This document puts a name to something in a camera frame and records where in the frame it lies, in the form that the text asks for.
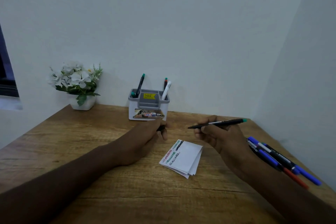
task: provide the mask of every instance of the hand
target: hand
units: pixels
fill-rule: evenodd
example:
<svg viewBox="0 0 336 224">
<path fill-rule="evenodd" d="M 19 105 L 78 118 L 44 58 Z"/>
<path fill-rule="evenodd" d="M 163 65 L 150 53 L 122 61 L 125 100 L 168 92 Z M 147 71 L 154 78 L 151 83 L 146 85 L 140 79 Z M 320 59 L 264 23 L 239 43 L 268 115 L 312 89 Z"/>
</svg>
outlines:
<svg viewBox="0 0 336 224">
<path fill-rule="evenodd" d="M 198 121 L 205 124 L 214 121 L 223 121 L 220 116 L 210 116 Z M 209 124 L 201 129 L 194 130 L 195 137 L 209 143 L 220 154 L 225 164 L 239 178 L 244 180 L 243 167 L 245 163 L 255 160 L 255 154 L 251 151 L 246 139 L 238 125 L 217 127 Z"/>
<path fill-rule="evenodd" d="M 130 165 L 144 157 L 158 139 L 167 140 L 167 130 L 156 131 L 160 125 L 167 125 L 162 119 L 143 121 L 122 137 L 111 143 L 115 164 Z"/>
</svg>

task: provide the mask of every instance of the potted plant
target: potted plant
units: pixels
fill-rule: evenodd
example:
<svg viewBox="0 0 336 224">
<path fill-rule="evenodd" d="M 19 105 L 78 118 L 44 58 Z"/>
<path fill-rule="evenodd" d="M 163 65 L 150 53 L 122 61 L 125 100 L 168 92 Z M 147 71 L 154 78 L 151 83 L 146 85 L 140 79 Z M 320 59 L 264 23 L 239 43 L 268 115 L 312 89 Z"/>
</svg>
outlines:
<svg viewBox="0 0 336 224">
<path fill-rule="evenodd" d="M 85 69 L 79 62 L 70 62 L 64 65 L 60 71 L 54 71 L 51 67 L 48 83 L 59 91 L 68 93 L 69 102 L 75 110 L 90 110 L 95 104 L 97 81 L 102 75 L 103 69 Z"/>
</svg>

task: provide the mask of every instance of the window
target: window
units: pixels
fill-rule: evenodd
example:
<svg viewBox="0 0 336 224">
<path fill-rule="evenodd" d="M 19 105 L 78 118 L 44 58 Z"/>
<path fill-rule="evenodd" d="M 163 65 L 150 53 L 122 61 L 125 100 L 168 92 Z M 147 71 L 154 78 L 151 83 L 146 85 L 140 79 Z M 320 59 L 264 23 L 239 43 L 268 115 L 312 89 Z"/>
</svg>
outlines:
<svg viewBox="0 0 336 224">
<path fill-rule="evenodd" d="M 12 65 L 6 49 L 5 39 L 3 38 L 0 26 L 0 95 L 19 97 L 16 88 Z"/>
</svg>

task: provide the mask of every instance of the yellow sticker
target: yellow sticker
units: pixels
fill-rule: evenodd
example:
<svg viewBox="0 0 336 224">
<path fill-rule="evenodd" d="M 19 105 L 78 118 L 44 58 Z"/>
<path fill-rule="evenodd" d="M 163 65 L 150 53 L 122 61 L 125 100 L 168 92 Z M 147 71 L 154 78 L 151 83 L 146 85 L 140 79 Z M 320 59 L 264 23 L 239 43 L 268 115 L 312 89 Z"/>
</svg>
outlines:
<svg viewBox="0 0 336 224">
<path fill-rule="evenodd" d="M 144 99 L 155 99 L 155 95 L 156 94 L 153 94 L 153 93 L 144 93 L 143 98 Z"/>
</svg>

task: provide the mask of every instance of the wooden table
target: wooden table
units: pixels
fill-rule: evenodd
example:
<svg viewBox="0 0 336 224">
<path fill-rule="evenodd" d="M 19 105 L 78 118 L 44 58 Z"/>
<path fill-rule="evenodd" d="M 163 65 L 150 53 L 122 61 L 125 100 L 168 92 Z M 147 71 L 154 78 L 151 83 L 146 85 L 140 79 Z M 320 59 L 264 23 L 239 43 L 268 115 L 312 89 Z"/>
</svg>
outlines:
<svg viewBox="0 0 336 224">
<path fill-rule="evenodd" d="M 187 127 L 206 115 L 169 112 L 168 141 L 129 167 L 103 175 L 52 223 L 282 223 L 282 216 L 255 190 L 238 179 L 217 152 Z M 57 112 L 0 150 L 0 192 L 57 168 L 131 129 L 126 107 L 95 105 L 90 111 L 70 106 Z M 240 125 L 300 164 L 253 121 Z M 158 164 L 177 139 L 204 146 L 197 173 L 188 180 Z M 310 191 L 336 206 L 336 194 L 303 178 Z"/>
</svg>

